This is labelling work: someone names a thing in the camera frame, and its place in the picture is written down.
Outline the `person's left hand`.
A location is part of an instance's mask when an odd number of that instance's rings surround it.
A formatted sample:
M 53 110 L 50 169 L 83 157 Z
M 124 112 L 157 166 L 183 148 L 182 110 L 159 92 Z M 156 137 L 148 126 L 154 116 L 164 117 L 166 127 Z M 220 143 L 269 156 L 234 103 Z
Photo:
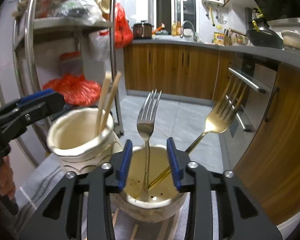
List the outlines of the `person's left hand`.
M 7 196 L 9 200 L 14 198 L 16 191 L 15 183 L 13 181 L 13 171 L 10 165 L 9 156 L 2 159 L 0 168 L 0 195 Z

